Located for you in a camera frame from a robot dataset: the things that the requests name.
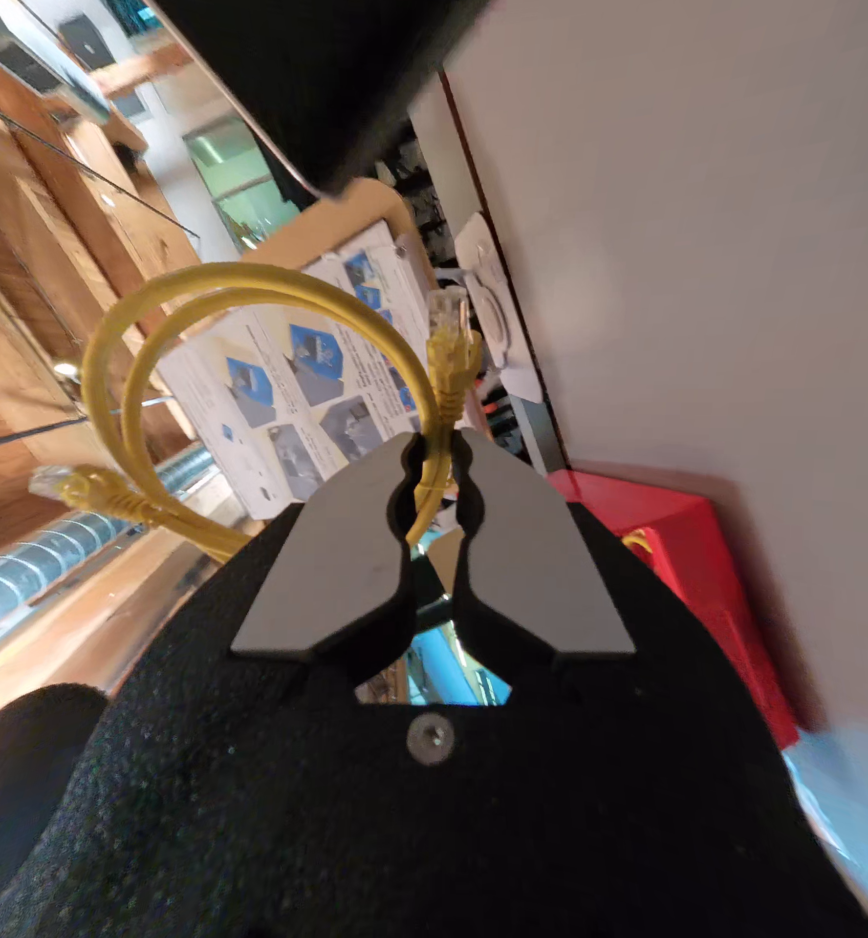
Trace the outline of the cardboard board with printed sheet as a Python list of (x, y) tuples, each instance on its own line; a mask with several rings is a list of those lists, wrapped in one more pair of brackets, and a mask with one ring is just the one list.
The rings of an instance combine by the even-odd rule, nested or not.
[[(427, 364), (432, 272), (412, 212), (377, 180), (318, 202), (242, 258), (330, 283)], [(275, 518), (392, 436), (418, 431), (389, 358), (323, 315), (275, 304), (229, 311), (169, 351), (159, 373), (247, 515)]]

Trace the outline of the black panel with silver edge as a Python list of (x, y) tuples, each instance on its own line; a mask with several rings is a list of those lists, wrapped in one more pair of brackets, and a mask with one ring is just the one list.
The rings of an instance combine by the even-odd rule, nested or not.
[(392, 145), (487, 1), (163, 1), (151, 6), (268, 150), (337, 197)]

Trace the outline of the red plastic bin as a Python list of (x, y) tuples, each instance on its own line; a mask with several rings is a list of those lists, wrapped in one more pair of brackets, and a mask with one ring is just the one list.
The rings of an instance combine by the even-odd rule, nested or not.
[(558, 470), (547, 476), (589, 510), (698, 618), (733, 664), (780, 750), (800, 734), (733, 556), (706, 497)]

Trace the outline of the white round device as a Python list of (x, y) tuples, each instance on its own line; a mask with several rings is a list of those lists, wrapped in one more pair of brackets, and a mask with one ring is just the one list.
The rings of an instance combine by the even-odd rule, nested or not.
[(472, 214), (455, 236), (462, 282), (473, 301), (489, 356), (512, 395), (533, 404), (543, 391), (487, 219)]

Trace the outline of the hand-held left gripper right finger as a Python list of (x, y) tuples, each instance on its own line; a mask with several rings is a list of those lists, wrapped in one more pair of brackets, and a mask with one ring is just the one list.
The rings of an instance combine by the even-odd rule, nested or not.
[(481, 663), (611, 661), (636, 653), (562, 495), (471, 429), (455, 434), (463, 531), (454, 616)]

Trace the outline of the silver ventilation duct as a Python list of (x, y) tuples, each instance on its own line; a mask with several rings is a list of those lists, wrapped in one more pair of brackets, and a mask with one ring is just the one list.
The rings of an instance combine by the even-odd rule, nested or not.
[(8, 546), (0, 553), (0, 631), (90, 561), (147, 529), (146, 522), (72, 511)]

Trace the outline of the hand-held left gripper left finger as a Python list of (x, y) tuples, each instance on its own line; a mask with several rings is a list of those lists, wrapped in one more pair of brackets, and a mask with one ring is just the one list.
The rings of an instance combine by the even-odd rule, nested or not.
[(339, 470), (301, 507), (232, 654), (381, 671), (410, 644), (411, 549), (423, 436), (403, 432)]

